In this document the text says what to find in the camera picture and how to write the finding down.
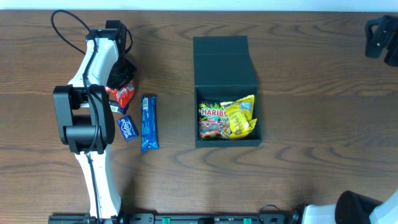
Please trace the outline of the red candy bag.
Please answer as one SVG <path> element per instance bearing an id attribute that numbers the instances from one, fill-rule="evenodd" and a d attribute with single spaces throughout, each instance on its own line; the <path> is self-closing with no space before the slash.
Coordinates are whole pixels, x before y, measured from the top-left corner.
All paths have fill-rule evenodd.
<path id="1" fill-rule="evenodd" d="M 125 108 L 135 92 L 135 79 L 125 84 L 120 90 L 112 89 L 110 87 L 105 88 L 106 92 L 113 95 L 116 101 Z"/>

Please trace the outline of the blue Oreo cookie pack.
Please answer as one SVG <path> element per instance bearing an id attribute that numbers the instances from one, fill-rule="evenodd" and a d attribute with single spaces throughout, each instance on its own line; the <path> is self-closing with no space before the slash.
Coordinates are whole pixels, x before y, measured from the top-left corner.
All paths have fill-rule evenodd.
<path id="1" fill-rule="evenodd" d="M 156 122 L 156 96 L 141 96 L 141 151 L 159 149 Z"/>

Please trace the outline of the dark green box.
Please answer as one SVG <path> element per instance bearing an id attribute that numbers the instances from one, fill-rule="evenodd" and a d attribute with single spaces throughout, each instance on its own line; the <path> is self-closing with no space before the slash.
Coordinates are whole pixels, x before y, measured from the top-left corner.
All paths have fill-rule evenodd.
<path id="1" fill-rule="evenodd" d="M 257 74 L 249 54 L 248 37 L 212 36 L 193 38 L 195 91 L 195 147 L 250 147 L 262 142 L 261 103 Z M 254 130 L 239 140 L 201 140 L 201 101 L 236 101 L 254 95 Z"/>

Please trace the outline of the Haribo gummy bag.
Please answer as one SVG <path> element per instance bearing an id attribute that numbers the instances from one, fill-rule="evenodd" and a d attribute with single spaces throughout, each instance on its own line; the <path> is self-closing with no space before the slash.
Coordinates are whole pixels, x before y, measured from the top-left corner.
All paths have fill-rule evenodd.
<path id="1" fill-rule="evenodd" d="M 227 140 L 231 133 L 226 111 L 217 101 L 199 101 L 198 137 L 202 140 Z"/>

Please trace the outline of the yellow candy bag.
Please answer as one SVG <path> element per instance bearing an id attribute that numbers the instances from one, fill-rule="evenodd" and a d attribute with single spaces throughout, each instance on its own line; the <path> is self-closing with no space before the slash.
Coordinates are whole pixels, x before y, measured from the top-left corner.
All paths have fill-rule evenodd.
<path id="1" fill-rule="evenodd" d="M 236 101 L 221 102 L 227 114 L 231 140 L 242 139 L 249 135 L 255 128 L 257 119 L 252 117 L 254 111 L 254 95 L 248 95 Z"/>

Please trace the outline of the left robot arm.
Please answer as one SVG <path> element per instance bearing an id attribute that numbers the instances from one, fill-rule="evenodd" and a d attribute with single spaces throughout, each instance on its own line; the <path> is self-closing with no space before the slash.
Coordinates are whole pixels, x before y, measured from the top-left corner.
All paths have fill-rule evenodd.
<path id="1" fill-rule="evenodd" d="M 79 162 L 90 197 L 85 223 L 123 221 L 110 160 L 115 123 L 106 88 L 120 90 L 134 79 L 136 67 L 125 58 L 130 35 L 115 20 L 108 20 L 103 29 L 91 29 L 76 75 L 53 91 L 60 140 Z"/>

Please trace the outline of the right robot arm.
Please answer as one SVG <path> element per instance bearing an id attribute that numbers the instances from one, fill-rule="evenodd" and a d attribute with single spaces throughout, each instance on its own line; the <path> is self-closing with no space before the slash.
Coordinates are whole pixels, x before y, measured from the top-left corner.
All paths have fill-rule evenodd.
<path id="1" fill-rule="evenodd" d="M 397 66 L 397 17 L 382 16 L 365 25 L 365 56 L 379 58 L 387 50 L 384 63 Z M 357 194 L 343 192 L 338 201 L 329 205 L 305 205 L 294 210 L 289 223 L 397 223 L 397 192 L 385 202 Z"/>

